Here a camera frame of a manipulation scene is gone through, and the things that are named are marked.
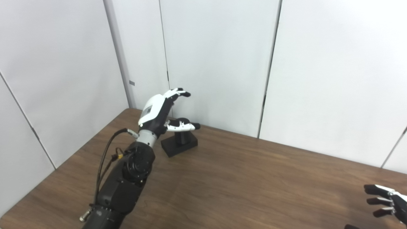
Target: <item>robotic arm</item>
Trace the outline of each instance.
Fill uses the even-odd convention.
[[[111,142],[120,132],[128,132],[138,137],[123,155],[120,155],[120,160],[110,172],[100,191],[98,175],[95,201],[80,218],[81,221],[86,221],[83,229],[118,229],[125,216],[134,209],[151,173],[155,159],[153,151],[155,141],[167,130],[181,132],[200,128],[198,123],[190,123],[185,118],[177,121],[166,120],[174,101],[179,96],[189,97],[191,94],[182,88],[176,88],[163,95],[151,97],[141,113],[138,122],[139,133],[123,129],[116,132],[109,141]]]

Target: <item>black stand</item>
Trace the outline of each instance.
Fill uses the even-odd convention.
[[[161,141],[161,147],[168,157],[175,156],[198,145],[198,139],[191,133],[175,132],[175,135]]]

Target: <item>white robotic hand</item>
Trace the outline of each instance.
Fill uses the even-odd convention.
[[[365,192],[370,195],[378,195],[381,197],[367,199],[370,205],[385,205],[373,215],[382,217],[385,215],[394,215],[398,220],[407,225],[407,196],[396,192],[394,189],[381,185],[365,185]]]
[[[166,131],[183,132],[201,127],[199,123],[191,123],[186,118],[167,121],[174,101],[180,96],[190,97],[191,94],[182,88],[175,88],[163,95],[154,95],[147,101],[138,121],[140,137],[137,141],[153,146],[160,135]]]
[[[176,120],[168,120],[166,123],[167,130],[173,132],[184,132],[191,130],[198,130],[201,128],[199,123],[191,123],[186,118],[179,118]]]

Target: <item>table surface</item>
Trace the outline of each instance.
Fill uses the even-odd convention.
[[[0,227],[82,228],[79,216],[92,202],[106,142],[121,128],[136,130],[139,116],[124,110],[7,212]],[[406,174],[206,126],[194,134],[198,147],[173,158],[157,141],[153,172],[121,229],[405,228],[392,216],[372,216],[380,207],[366,204],[371,196],[363,185],[405,192]],[[116,137],[109,154],[132,141]]]

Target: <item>white wall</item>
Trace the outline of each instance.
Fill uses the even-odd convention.
[[[1,217],[54,168],[2,78],[0,107]]]
[[[129,101],[143,109],[150,97],[169,89],[159,1],[105,1]]]
[[[174,117],[256,137],[278,0],[161,0]]]
[[[407,136],[405,133],[383,168],[407,174]]]
[[[406,11],[284,0],[260,138],[381,166],[407,125]]]
[[[102,1],[1,1],[0,29],[0,71],[56,167],[128,107]]]

